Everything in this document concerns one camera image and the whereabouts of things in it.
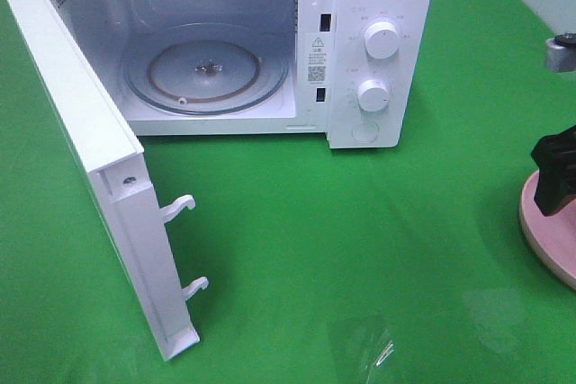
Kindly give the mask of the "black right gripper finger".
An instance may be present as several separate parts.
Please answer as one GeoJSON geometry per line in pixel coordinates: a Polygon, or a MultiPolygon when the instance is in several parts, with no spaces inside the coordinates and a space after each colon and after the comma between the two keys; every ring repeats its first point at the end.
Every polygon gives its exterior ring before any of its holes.
{"type": "Polygon", "coordinates": [[[540,138],[531,157],[539,171],[535,204],[553,216],[575,199],[575,127],[540,138]]]}

